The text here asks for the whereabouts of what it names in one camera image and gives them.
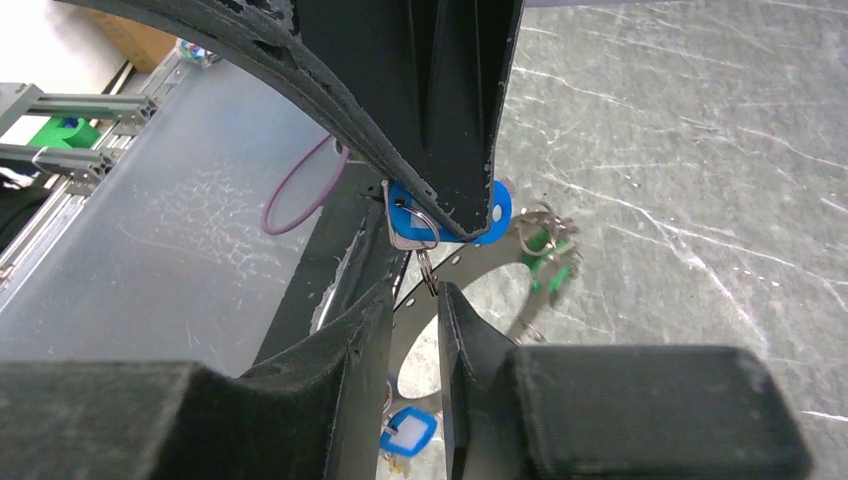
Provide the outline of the green key tag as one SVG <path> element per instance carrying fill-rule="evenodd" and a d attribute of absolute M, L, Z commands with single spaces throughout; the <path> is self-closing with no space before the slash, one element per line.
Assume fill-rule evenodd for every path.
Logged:
<path fill-rule="evenodd" d="M 580 255 L 577 243 L 564 227 L 539 227 L 532 236 L 520 228 L 521 262 L 530 269 L 532 294 L 558 294 L 579 274 Z"/>

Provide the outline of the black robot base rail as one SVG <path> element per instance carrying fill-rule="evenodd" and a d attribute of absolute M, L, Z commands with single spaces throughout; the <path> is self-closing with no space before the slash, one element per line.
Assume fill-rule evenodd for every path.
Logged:
<path fill-rule="evenodd" d="M 370 167 L 346 167 L 318 215 L 255 364 L 331 322 L 378 280 L 389 278 L 399 289 L 410 256 L 389 243 L 380 192 L 380 176 Z"/>

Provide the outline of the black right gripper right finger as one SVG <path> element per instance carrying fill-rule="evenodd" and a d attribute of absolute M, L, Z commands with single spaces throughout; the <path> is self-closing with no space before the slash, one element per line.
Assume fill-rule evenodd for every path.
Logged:
<path fill-rule="evenodd" d="M 770 372 L 722 345 L 519 345 L 438 299 L 451 479 L 805 479 Z"/>

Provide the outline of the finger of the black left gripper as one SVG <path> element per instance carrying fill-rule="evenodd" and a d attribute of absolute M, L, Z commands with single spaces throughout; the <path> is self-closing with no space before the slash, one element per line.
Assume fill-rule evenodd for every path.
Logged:
<path fill-rule="evenodd" d="M 398 154 L 338 77 L 303 42 L 300 1 L 95 1 L 92 8 L 200 44 L 300 107 L 390 180 Z"/>
<path fill-rule="evenodd" d="M 520 1 L 300 1 L 304 44 L 397 152 L 397 182 L 457 236 L 489 196 Z"/>

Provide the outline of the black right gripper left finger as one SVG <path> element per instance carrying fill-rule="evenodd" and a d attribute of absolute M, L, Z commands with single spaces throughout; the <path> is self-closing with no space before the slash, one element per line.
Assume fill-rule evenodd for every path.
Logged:
<path fill-rule="evenodd" d="M 196 362 L 1 367 L 5 479 L 371 479 L 393 295 L 231 378 Z"/>

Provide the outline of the blue key tag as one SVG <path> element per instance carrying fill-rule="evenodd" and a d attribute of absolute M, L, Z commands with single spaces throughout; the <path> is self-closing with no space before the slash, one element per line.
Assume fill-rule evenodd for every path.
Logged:
<path fill-rule="evenodd" d="M 385 183 L 385 203 L 391 229 L 401 240 L 417 242 L 422 246 L 441 243 L 489 245 L 501 239 L 511 225 L 513 198 L 508 182 L 494 180 L 489 196 L 472 204 L 474 220 L 480 221 L 473 238 L 463 239 L 440 223 L 401 184 Z"/>
<path fill-rule="evenodd" d="M 417 456 L 433 439 L 439 425 L 438 418 L 415 406 L 407 406 L 394 414 L 380 436 L 382 452 L 412 458 Z"/>

